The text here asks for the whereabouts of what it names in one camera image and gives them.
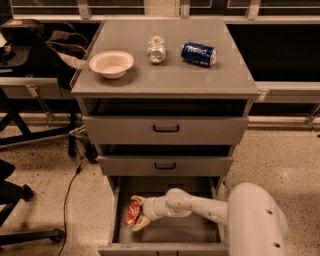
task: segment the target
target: drawer cabinet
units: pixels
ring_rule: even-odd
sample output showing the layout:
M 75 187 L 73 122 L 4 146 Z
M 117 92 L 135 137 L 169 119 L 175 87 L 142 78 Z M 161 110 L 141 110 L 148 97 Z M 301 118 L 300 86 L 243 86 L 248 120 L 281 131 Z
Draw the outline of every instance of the drawer cabinet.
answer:
M 167 46 L 159 65 L 146 57 L 146 43 L 155 34 Z M 108 245 L 99 253 L 227 255 L 223 227 L 195 214 L 159 219 L 142 232 L 123 223 L 132 195 L 162 196 L 180 188 L 214 198 L 230 169 L 259 93 L 222 19 L 107 20 L 96 38 L 89 61 L 107 50 L 123 50 L 135 59 L 115 80 L 86 64 L 72 89 L 114 192 Z M 217 63 L 204 68 L 184 62 L 179 52 L 190 40 L 214 45 Z

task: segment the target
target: concrete floor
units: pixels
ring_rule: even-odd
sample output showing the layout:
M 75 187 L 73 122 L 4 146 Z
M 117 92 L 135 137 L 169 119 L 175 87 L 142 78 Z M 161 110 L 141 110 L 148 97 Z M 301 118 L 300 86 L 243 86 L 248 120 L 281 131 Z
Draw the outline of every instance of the concrete floor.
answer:
M 0 137 L 17 133 L 6 128 Z M 289 233 L 287 256 L 320 255 L 320 138 L 307 130 L 247 130 L 234 152 L 234 163 L 226 177 L 226 191 L 242 182 L 265 188 L 285 213 Z M 20 201 L 0 228 L 0 234 L 64 228 L 63 205 L 68 185 L 80 164 L 70 158 L 68 138 L 0 147 L 1 159 L 16 166 L 8 179 L 28 184 L 32 201 Z M 67 201 L 68 237 L 61 255 L 99 255 L 106 245 L 113 196 L 99 165 L 82 161 Z M 3 246 L 3 256 L 59 255 L 62 243 L 42 240 Z

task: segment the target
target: cord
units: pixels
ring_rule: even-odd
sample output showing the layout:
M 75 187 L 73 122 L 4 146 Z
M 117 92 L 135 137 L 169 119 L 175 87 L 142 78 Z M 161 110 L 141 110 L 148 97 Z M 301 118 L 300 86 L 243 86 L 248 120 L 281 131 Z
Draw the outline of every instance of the cord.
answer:
M 77 175 L 81 172 L 81 169 L 82 169 L 82 160 L 83 160 L 83 156 L 80 154 L 80 151 L 76 145 L 76 149 L 78 151 L 78 154 L 80 155 L 80 164 L 79 166 L 77 167 L 76 169 L 76 173 L 74 174 L 74 176 L 72 177 L 70 183 L 69 183 L 69 186 L 68 186 L 68 190 L 67 190 L 67 193 L 66 193 L 66 196 L 64 198 L 64 203 L 63 203 L 63 225 L 64 225 L 64 233 L 65 233 L 65 237 L 64 237 L 64 240 L 63 240 L 63 244 L 62 244 L 62 247 L 60 249 L 60 252 L 58 254 L 58 256 L 61 256 L 61 253 L 64 249 L 64 246 L 66 245 L 66 241 L 67 241 L 67 218 L 66 218 L 66 206 L 67 206 L 67 200 L 68 200 L 68 196 L 69 196 L 69 193 L 70 193 L 70 190 L 71 190 L 71 186 L 72 186 L 72 183 L 74 181 L 74 179 L 77 177 Z

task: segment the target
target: white bowl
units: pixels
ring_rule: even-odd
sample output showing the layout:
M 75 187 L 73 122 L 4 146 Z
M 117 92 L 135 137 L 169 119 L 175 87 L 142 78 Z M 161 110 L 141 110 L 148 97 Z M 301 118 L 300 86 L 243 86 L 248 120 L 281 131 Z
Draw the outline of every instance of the white bowl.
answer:
M 122 77 L 133 66 L 131 54 L 121 51 L 107 51 L 95 55 L 89 62 L 89 67 L 105 78 Z

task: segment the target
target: gray tabletop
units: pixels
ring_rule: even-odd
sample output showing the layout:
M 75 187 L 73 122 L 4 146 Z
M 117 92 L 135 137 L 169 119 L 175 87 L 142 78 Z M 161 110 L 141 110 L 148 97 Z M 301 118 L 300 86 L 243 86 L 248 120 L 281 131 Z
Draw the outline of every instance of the gray tabletop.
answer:
M 150 63 L 147 57 L 147 43 L 154 35 L 166 42 L 167 56 L 160 64 Z M 183 61 L 181 48 L 186 42 L 215 47 L 216 64 L 208 68 Z M 94 55 L 110 50 L 134 57 L 134 66 L 115 80 L 105 79 L 88 66 Z M 222 19 L 126 19 L 105 22 L 72 93 L 87 97 L 250 97 L 258 89 Z

